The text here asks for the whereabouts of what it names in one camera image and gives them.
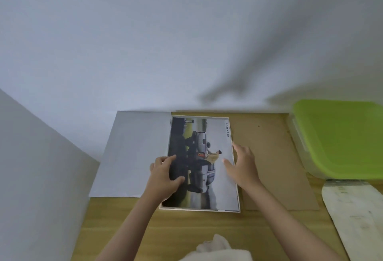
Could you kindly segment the person's right forearm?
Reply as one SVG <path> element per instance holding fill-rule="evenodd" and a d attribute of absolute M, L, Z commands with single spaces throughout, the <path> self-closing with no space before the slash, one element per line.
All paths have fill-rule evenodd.
<path fill-rule="evenodd" d="M 237 184 L 256 204 L 290 261 L 342 261 L 330 246 L 296 220 L 260 180 Z"/>

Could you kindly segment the printed car photo sheet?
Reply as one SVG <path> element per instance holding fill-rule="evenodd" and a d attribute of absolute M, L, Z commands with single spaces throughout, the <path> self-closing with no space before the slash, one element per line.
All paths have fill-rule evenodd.
<path fill-rule="evenodd" d="M 222 159 L 234 164 L 229 118 L 172 115 L 168 155 L 176 155 L 169 177 L 185 178 L 163 210 L 241 211 L 238 188 Z"/>

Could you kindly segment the person's left forearm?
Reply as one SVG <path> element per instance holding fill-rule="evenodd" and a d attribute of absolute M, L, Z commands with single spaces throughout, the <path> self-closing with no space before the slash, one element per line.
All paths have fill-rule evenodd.
<path fill-rule="evenodd" d="M 134 261 L 146 228 L 161 200 L 144 193 L 95 261 Z"/>

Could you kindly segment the brown cardboard sheet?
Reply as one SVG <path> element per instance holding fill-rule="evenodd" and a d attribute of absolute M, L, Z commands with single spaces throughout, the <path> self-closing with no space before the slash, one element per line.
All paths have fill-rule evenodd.
<path fill-rule="evenodd" d="M 174 115 L 228 117 L 235 143 L 255 155 L 261 182 L 288 210 L 319 210 L 319 205 L 287 125 L 287 114 L 202 113 Z"/>

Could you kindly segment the white stained paper strip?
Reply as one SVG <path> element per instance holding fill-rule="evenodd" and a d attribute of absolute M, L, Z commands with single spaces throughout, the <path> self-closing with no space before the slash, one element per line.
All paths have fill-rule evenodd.
<path fill-rule="evenodd" d="M 350 261 L 383 261 L 383 194 L 367 181 L 327 180 L 322 198 Z"/>

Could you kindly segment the person's left hand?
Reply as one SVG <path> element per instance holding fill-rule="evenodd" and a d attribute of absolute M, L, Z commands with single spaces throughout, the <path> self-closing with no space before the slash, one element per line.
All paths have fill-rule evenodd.
<path fill-rule="evenodd" d="M 178 190 L 178 188 L 170 187 L 171 179 L 169 171 L 175 159 L 176 155 L 158 157 L 151 164 L 151 174 L 142 195 L 144 199 L 151 200 L 154 204 L 160 205 Z"/>

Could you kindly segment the grey paper sheet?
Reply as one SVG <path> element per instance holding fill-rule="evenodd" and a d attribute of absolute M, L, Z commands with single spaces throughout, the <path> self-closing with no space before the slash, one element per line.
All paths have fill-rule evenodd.
<path fill-rule="evenodd" d="M 118 111 L 89 197 L 141 197 L 150 164 L 168 154 L 171 118 L 170 112 Z"/>

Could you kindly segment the green plastic lid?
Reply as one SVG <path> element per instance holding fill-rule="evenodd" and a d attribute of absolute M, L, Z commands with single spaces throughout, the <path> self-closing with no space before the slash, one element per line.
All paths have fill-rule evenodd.
<path fill-rule="evenodd" d="M 383 180 L 383 105 L 302 99 L 292 113 L 313 162 L 330 179 Z"/>

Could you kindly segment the white cloth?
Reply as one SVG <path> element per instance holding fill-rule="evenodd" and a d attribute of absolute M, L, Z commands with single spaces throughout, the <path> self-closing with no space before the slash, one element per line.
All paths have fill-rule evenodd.
<path fill-rule="evenodd" d="M 196 250 L 179 261 L 253 261 L 247 250 L 232 249 L 228 240 L 215 234 L 210 241 L 204 241 Z"/>

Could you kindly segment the person's right hand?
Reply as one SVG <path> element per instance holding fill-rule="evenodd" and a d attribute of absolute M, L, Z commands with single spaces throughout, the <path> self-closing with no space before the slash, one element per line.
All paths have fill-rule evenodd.
<path fill-rule="evenodd" d="M 261 181 L 255 164 L 255 157 L 249 147 L 238 145 L 232 142 L 232 147 L 237 155 L 237 178 L 232 179 L 247 193 L 251 194 L 260 187 Z"/>

